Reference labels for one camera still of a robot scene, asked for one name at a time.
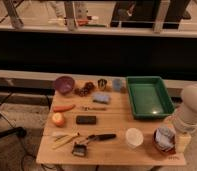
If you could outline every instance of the tray rim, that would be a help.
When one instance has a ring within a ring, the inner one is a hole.
[[[158,115],[148,115],[148,114],[144,114],[144,113],[136,113],[135,112],[135,105],[132,103],[132,101],[134,100],[132,95],[131,95],[131,88],[130,88],[130,84],[128,83],[130,78],[146,78],[146,79],[158,79],[161,82],[161,86],[163,86],[164,92],[167,95],[167,100],[170,102],[170,104],[172,104],[172,113],[174,112],[175,108],[173,105],[173,102],[169,96],[169,94],[167,93],[167,88],[163,82],[163,79],[160,76],[127,76],[126,77],[126,85],[127,85],[127,89],[128,89],[128,94],[129,94],[129,100],[130,100],[130,105],[131,105],[131,109],[132,109],[132,115],[134,117],[134,119],[163,119],[167,116],[170,116],[172,113],[161,113]]]

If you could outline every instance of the food item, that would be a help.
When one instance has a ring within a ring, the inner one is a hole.
[[[52,149],[57,149],[65,144],[67,144],[68,142],[72,141],[74,138],[78,137],[79,133],[72,133],[72,134],[68,134],[65,135],[61,138],[58,138],[52,146]]]
[[[95,85],[92,82],[86,82],[84,87],[76,88],[74,92],[75,94],[83,97],[83,96],[87,96],[88,94],[90,94],[94,88],[95,88]]]
[[[105,79],[98,80],[98,88],[100,90],[104,91],[106,86],[107,86],[107,80],[105,80]]]
[[[52,122],[59,127],[62,127],[65,124],[65,118],[61,113],[54,113],[52,116]]]
[[[69,106],[53,106],[53,111],[56,112],[65,112],[68,110],[73,109],[74,107],[76,107],[75,104],[69,105]]]
[[[88,19],[77,19],[77,23],[79,26],[85,26],[86,24],[88,24],[88,22]]]

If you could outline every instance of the purple bowl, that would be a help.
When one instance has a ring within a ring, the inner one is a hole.
[[[75,80],[69,76],[62,76],[57,78],[53,83],[53,88],[61,94],[67,94],[74,88]]]

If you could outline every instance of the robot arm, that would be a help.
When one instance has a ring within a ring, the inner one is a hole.
[[[183,100],[173,117],[177,132],[192,133],[197,128],[197,84],[185,87],[181,92]]]

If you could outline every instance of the black chair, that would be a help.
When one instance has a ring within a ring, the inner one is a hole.
[[[9,129],[9,130],[6,130],[6,131],[3,131],[3,132],[0,132],[0,138],[3,138],[3,137],[6,137],[10,134],[16,134],[18,137],[25,137],[26,135],[26,130],[22,127],[15,127],[15,128],[12,128],[12,129]]]
[[[183,14],[186,11],[190,0],[171,0],[164,28],[174,28],[179,27],[179,23],[183,18]],[[152,28],[153,23],[156,19],[158,12],[160,0],[137,0],[137,1],[125,1],[116,2],[113,10],[113,15],[111,19],[110,26],[117,27],[119,24],[118,11],[120,9],[129,9],[130,4],[135,3],[135,8],[132,16],[129,17],[127,21],[122,22],[122,27],[136,27],[136,28]]]

